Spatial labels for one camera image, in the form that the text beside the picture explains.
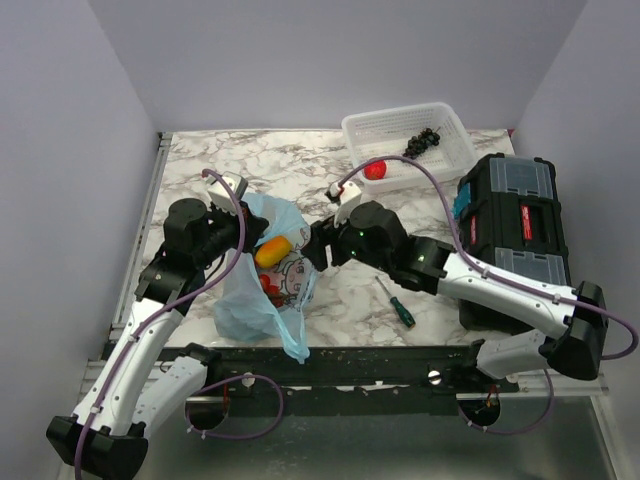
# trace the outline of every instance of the white marble surface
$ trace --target white marble surface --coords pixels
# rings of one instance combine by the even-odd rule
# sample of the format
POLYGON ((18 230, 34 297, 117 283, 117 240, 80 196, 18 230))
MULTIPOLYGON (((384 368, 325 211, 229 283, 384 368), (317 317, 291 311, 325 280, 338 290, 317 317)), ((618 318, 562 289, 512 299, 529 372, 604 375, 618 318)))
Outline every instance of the white marble surface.
MULTIPOLYGON (((470 133, 478 158, 487 153, 513 153, 505 130, 470 133)), ((351 163, 340 130, 176 133, 144 248, 143 265, 151 260, 162 241, 162 222, 171 203, 198 197, 208 204, 200 178, 205 167, 241 174, 249 181, 249 191, 274 196, 286 192, 286 198, 298 205, 311 224, 332 213, 324 191, 350 170, 351 163)), ((456 184, 457 179, 444 185, 450 201, 456 184)), ((409 233, 450 241, 444 211, 433 188, 389 192, 376 200, 395 210, 409 233)), ((353 261, 320 274, 314 299, 305 311, 309 346, 463 345, 478 338, 503 336, 498 332, 467 332, 458 323, 454 301, 402 290, 383 276, 388 288, 416 320, 416 327, 407 330, 374 281, 375 275, 372 268, 353 261)), ((212 305, 221 294, 220 285, 197 298, 167 346, 180 347, 189 342, 239 346, 216 332, 212 305)), ((258 345, 278 346, 280 341, 269 339, 258 345)))

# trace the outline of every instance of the green screwdriver handle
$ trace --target green screwdriver handle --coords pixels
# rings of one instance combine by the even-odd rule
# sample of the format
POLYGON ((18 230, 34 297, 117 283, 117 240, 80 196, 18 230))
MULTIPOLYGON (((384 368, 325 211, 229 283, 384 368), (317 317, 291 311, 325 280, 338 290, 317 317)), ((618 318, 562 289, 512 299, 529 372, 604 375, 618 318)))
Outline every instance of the green screwdriver handle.
POLYGON ((391 305, 393 305, 393 307, 396 309, 396 312, 398 313, 400 320, 402 320, 402 323, 404 323, 409 328, 415 327, 416 321, 413 319, 413 316, 409 313, 409 310, 407 310, 404 307, 404 305, 400 303, 400 300, 398 300, 398 297, 391 297, 389 301, 391 302, 391 305))

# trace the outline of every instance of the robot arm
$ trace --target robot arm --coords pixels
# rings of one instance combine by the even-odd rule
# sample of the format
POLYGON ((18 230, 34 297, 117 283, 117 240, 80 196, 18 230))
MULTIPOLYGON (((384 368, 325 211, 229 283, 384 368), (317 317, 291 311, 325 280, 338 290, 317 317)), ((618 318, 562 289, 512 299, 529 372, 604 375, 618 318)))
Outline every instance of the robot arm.
MULTIPOLYGON (((223 179, 242 198, 246 181, 233 174, 225 174, 223 179)), ((141 395, 154 362, 192 301, 162 314, 137 332, 139 327, 165 305, 201 288, 207 267, 238 245, 239 224, 230 198, 218 182, 207 183, 210 210, 193 198, 179 200, 169 208, 163 225, 164 242, 140 275, 137 301, 113 354, 72 416, 54 417, 47 429, 47 438, 69 465, 74 464, 80 432, 92 416, 84 441, 83 470, 102 478, 133 478, 145 457, 147 438, 189 395, 202 388, 211 374, 219 373, 213 371, 219 354, 192 344, 162 379, 141 395), (96 408, 96 398, 107 383, 101 407, 96 408)), ((252 215, 246 203, 240 202, 240 206, 246 226, 246 253, 255 247, 269 222, 252 215)))
POLYGON ((312 225, 311 241, 303 249, 318 270, 328 267, 330 247, 334 266, 358 260, 387 273, 403 288, 468 300, 531 325, 530 332, 472 347, 473 367, 490 378, 549 367, 580 380, 597 377, 607 320, 557 299, 604 306, 598 286, 547 285, 474 259, 479 272, 451 245, 407 234, 397 215, 379 203, 360 204, 360 190, 352 182, 342 188, 332 185, 327 196, 339 204, 338 211, 312 225), (556 300, 498 283, 488 277, 489 270, 556 300))

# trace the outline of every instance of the light blue plastic bag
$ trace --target light blue plastic bag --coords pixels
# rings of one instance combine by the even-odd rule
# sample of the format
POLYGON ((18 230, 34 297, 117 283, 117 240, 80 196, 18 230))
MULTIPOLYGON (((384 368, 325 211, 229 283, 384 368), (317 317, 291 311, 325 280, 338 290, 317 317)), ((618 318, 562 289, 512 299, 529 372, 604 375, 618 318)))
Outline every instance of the light blue plastic bag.
POLYGON ((294 297, 283 307, 274 307, 262 291, 253 257, 245 253, 225 277, 223 296, 213 305, 216 328, 221 336, 246 343, 279 336, 287 355, 304 363, 309 348, 302 309, 311 301, 318 272, 299 250, 309 241, 311 230, 288 200, 253 193, 245 194, 243 200, 254 215, 269 220, 270 227, 258 245, 278 235, 293 245, 280 263, 264 273, 282 293, 294 297))

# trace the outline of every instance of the toolbox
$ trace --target toolbox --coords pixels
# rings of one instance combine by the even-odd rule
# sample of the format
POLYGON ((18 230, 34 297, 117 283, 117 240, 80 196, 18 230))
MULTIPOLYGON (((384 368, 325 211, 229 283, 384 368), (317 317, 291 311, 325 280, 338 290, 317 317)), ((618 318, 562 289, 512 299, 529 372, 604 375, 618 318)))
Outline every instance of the toolbox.
MULTIPOLYGON (((555 285, 571 283, 561 205, 551 162, 502 153, 486 155, 458 184, 453 213, 466 252, 504 270, 555 285)), ((517 334, 519 320, 461 301, 469 330, 517 334)))

